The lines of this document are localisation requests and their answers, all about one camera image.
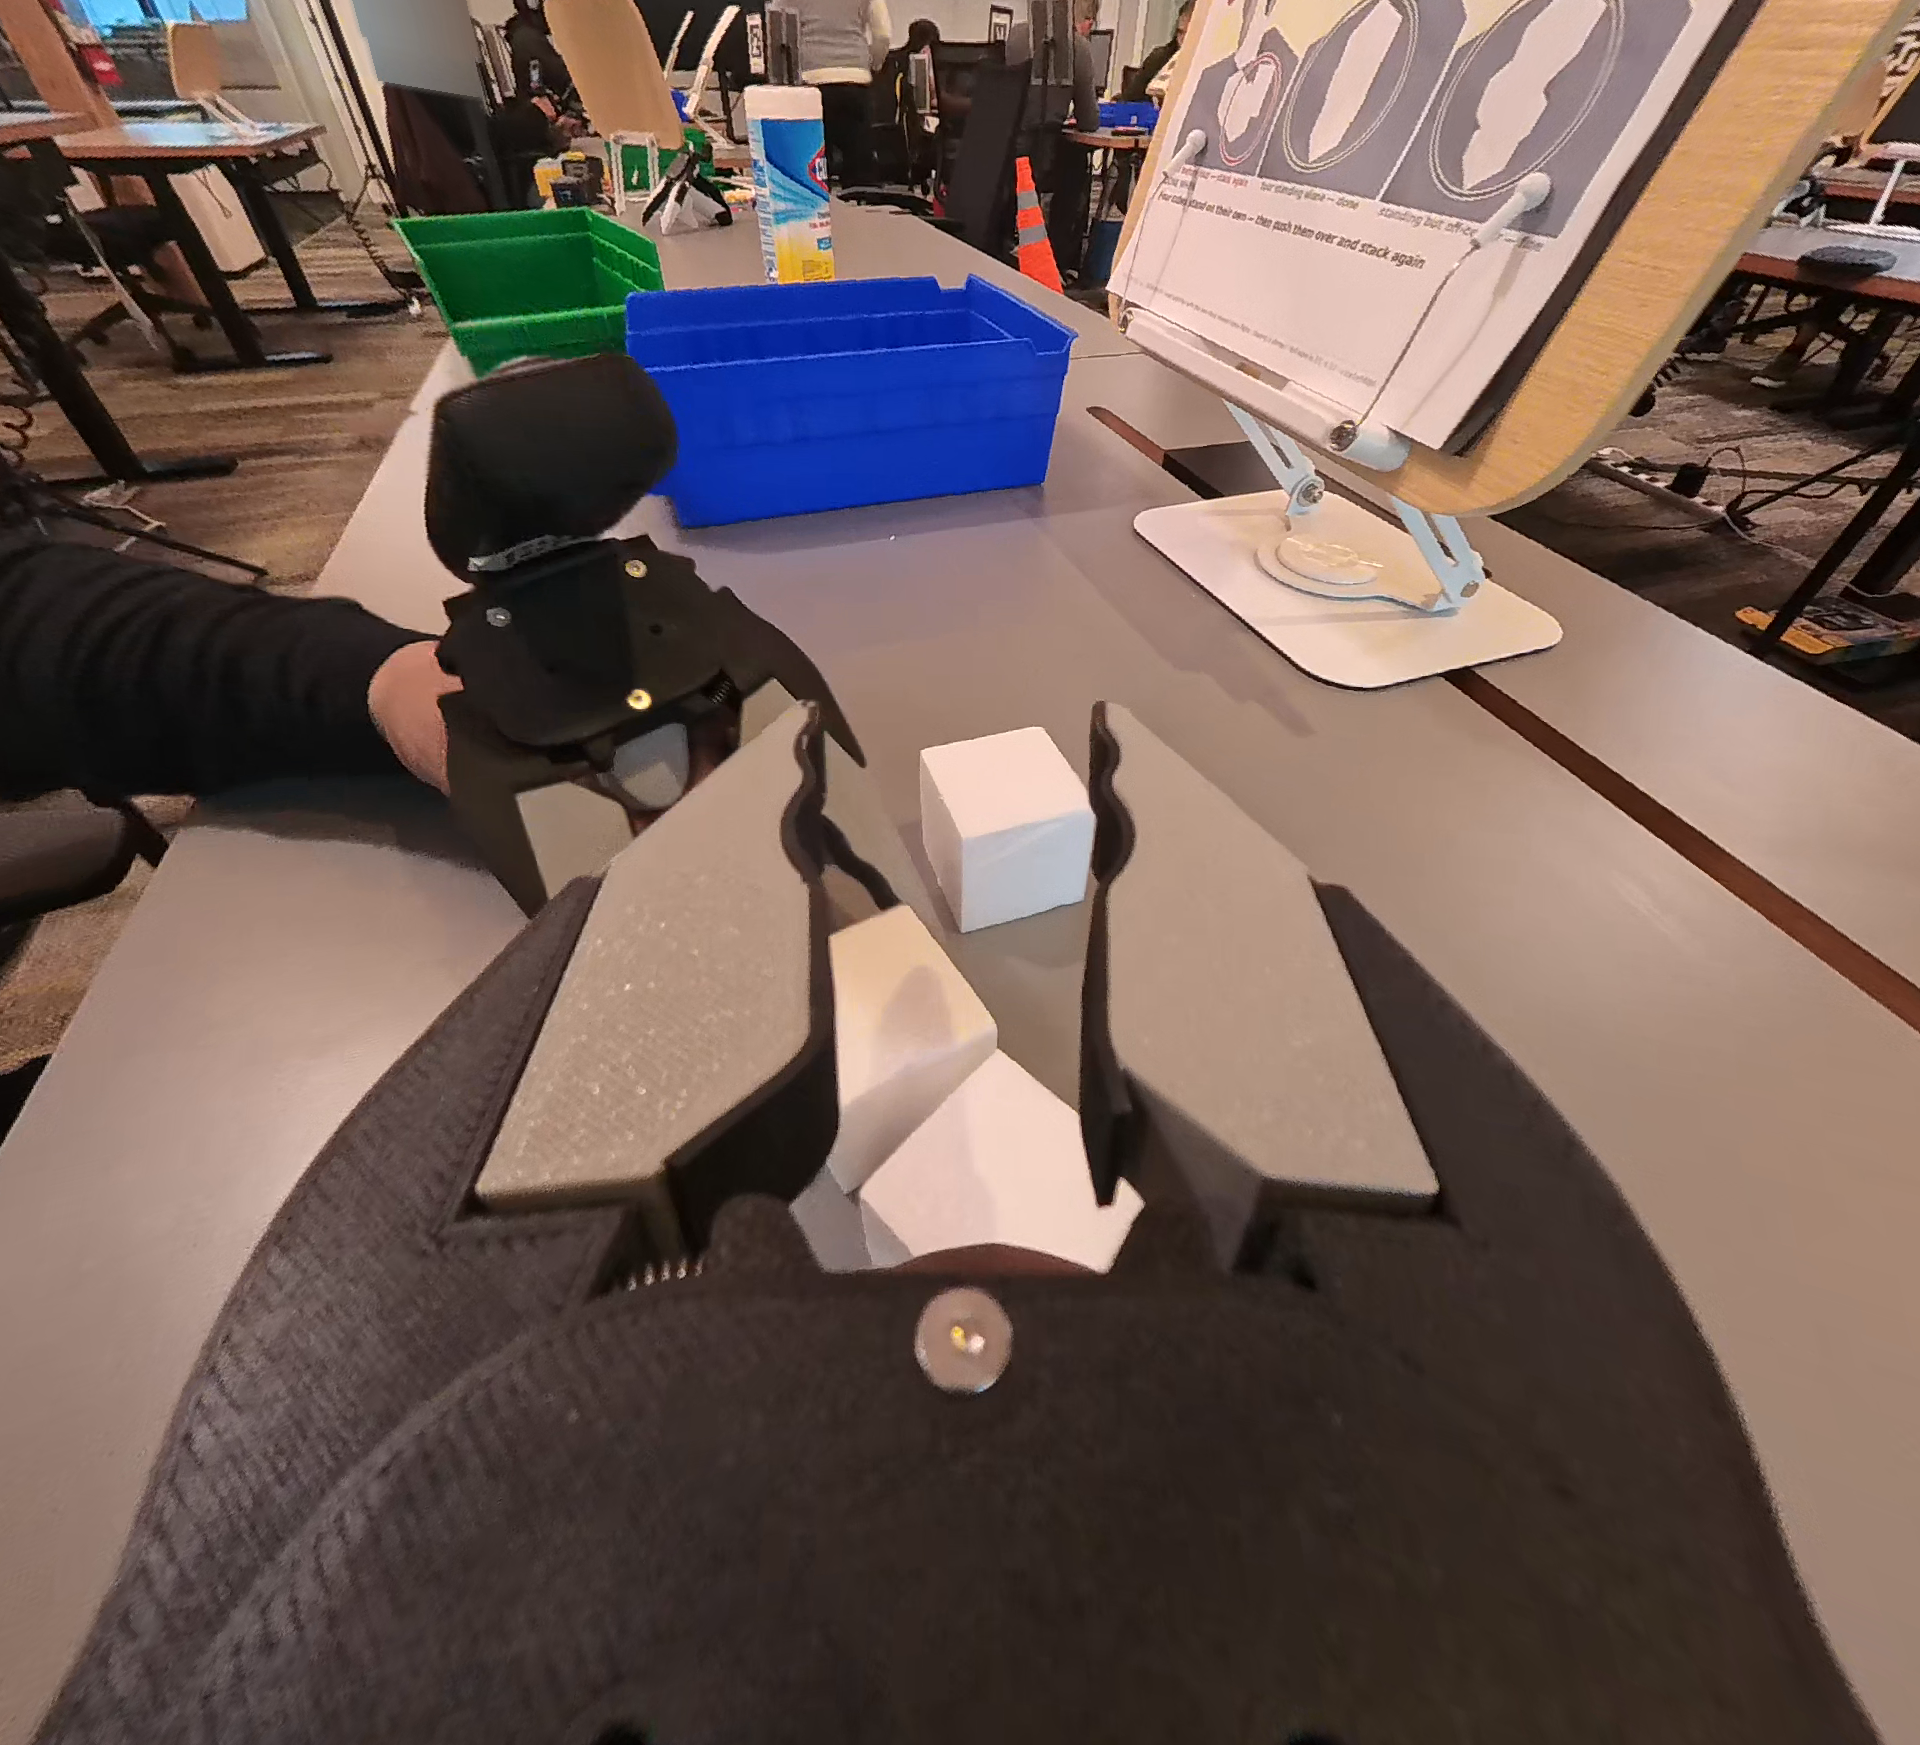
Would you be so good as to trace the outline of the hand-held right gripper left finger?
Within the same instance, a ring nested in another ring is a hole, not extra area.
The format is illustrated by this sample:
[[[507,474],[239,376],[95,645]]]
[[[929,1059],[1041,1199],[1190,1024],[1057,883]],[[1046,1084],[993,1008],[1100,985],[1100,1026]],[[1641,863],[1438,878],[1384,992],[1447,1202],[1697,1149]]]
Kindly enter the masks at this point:
[[[706,1252],[836,1135],[827,738],[797,701],[605,871],[472,1181],[495,1239]]]

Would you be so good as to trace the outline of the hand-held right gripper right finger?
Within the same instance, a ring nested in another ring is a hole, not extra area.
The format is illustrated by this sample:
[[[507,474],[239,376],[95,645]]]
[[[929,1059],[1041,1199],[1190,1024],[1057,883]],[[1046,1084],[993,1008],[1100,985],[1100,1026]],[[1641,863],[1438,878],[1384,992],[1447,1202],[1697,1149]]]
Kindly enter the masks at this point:
[[[1080,1132],[1097,1203],[1196,1209],[1224,1265],[1284,1212],[1438,1208],[1309,868],[1139,715],[1089,724]]]

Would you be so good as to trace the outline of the person's left forearm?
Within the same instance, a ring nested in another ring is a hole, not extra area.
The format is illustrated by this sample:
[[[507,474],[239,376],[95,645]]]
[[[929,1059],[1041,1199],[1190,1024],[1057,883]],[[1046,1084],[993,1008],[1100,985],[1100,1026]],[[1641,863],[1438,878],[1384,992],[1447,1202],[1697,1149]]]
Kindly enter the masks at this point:
[[[346,598],[284,596],[10,534],[1,796],[207,796],[404,770],[372,674],[423,633]]]

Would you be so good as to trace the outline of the person's left hand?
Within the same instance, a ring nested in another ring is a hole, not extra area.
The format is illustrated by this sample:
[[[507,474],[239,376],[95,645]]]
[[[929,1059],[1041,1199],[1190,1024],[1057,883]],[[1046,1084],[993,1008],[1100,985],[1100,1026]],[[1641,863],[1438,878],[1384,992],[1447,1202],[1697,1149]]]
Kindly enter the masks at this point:
[[[442,699],[459,679],[441,663],[433,639],[417,639],[387,656],[372,674],[372,725],[398,764],[424,786],[446,793],[446,724]]]

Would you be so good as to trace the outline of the blue plastic bin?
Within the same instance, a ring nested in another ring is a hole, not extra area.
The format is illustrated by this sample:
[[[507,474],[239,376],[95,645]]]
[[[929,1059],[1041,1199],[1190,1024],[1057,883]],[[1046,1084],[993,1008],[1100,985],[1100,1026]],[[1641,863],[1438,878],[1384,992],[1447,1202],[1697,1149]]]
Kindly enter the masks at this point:
[[[685,530],[1044,485],[1076,334],[972,276],[633,292]]]

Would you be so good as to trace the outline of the green plastic bin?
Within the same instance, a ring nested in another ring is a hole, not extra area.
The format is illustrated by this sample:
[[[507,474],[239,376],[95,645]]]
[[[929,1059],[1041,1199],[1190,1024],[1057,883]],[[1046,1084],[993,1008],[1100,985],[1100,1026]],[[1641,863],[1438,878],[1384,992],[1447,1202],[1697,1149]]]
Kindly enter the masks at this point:
[[[628,297],[663,287],[657,245],[587,207],[398,219],[396,232],[478,378],[619,351]]]

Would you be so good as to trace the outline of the wooden book stand white base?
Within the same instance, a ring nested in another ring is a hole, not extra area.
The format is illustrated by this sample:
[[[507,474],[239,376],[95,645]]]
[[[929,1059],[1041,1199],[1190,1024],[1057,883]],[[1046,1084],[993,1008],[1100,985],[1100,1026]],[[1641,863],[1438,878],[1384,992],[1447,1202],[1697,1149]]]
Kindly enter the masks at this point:
[[[1146,511],[1138,534],[1294,668],[1378,689],[1557,645],[1464,520],[1570,477],[1627,419],[1915,0],[1763,0],[1653,166],[1512,400],[1466,446],[1326,426],[1245,365],[1159,364],[1214,391],[1270,489]]]

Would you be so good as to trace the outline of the wipes canister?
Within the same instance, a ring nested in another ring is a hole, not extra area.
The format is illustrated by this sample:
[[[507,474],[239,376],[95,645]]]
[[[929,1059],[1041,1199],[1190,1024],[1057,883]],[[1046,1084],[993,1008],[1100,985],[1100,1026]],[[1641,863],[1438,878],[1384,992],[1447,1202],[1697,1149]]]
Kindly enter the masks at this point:
[[[835,279],[820,91],[753,84],[746,112],[766,277],[774,284]]]

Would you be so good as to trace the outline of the wooden desk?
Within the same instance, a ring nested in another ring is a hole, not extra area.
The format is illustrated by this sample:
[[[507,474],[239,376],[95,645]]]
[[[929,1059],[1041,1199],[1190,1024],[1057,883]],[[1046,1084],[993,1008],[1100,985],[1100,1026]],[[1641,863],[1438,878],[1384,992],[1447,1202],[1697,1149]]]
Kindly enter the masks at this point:
[[[1864,228],[1807,228],[1804,241],[1791,264],[1762,254],[1741,264],[1741,273],[1746,277],[1763,277],[1770,287],[1785,294],[1810,295],[1810,302],[1793,314],[1745,320],[1745,335],[1785,325],[1793,329],[1789,348],[1765,365],[1759,382],[1785,383],[1820,339],[1837,341],[1839,357],[1831,382],[1821,393],[1800,400],[1800,408],[1811,408],[1817,415],[1846,427],[1881,430],[1895,461],[1865,490],[1855,514],[1804,572],[1791,595],[1773,607],[1758,637],[1759,653],[1773,653],[1785,645],[1788,633],[1828,591],[1859,542],[1880,527],[1901,495],[1915,493],[1915,365],[1908,365],[1903,382],[1889,393],[1868,408],[1857,405],[1859,389],[1888,341],[1903,323],[1915,322],[1915,272],[1905,272],[1905,265],[1915,261],[1915,246],[1895,250],[1888,238]]]
[[[187,173],[215,168],[232,183],[244,214],[273,260],[289,305],[279,315],[312,315],[323,309],[293,241],[270,197],[276,176],[271,163],[284,159],[293,173],[319,163],[313,141],[319,124],[246,124],[225,120],[147,120],[92,130],[60,130],[57,144],[77,171],[108,181],[141,181],[152,201],[166,241],[179,250],[190,276],[192,292],[184,300],[166,294],[136,294],[141,303],[156,303],[162,314],[212,320],[228,337],[229,355],[199,355],[187,348],[170,351],[177,372],[289,369],[327,365],[332,355],[317,350],[271,350],[248,307],[233,295],[228,272],[188,212],[180,181]]]

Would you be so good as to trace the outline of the orange traffic cone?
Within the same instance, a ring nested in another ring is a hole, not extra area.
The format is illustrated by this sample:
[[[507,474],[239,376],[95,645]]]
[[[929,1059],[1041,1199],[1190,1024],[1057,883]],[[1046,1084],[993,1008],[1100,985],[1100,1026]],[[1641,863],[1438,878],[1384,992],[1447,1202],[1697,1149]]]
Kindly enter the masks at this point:
[[[1048,292],[1063,294],[1063,279],[1052,248],[1035,174],[1026,154],[1015,156],[1014,179],[1017,270]]]

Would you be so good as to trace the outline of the white power strip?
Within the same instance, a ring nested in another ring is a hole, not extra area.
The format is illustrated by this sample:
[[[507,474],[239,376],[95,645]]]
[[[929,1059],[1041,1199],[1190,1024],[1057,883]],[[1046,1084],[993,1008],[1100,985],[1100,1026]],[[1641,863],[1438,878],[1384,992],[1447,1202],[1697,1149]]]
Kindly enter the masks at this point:
[[[1706,496],[1706,486],[1720,464],[1731,466],[1737,486],[1731,503],[1716,503]],[[1583,471],[1598,479],[1639,490],[1665,508],[1685,513],[1677,522],[1681,530],[1694,533],[1731,533],[1751,536],[1753,522],[1737,508],[1746,490],[1746,458],[1741,440],[1712,446],[1700,458],[1688,461],[1651,461],[1631,454],[1619,446],[1603,446],[1593,452]]]

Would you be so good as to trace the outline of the printed instruction sheet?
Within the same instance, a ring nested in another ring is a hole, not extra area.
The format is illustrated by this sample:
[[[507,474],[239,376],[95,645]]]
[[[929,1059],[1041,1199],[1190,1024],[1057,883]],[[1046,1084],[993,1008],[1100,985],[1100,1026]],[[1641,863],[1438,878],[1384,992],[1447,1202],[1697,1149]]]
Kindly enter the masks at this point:
[[[1519,388],[1763,0],[1200,0],[1109,295],[1434,450]]]

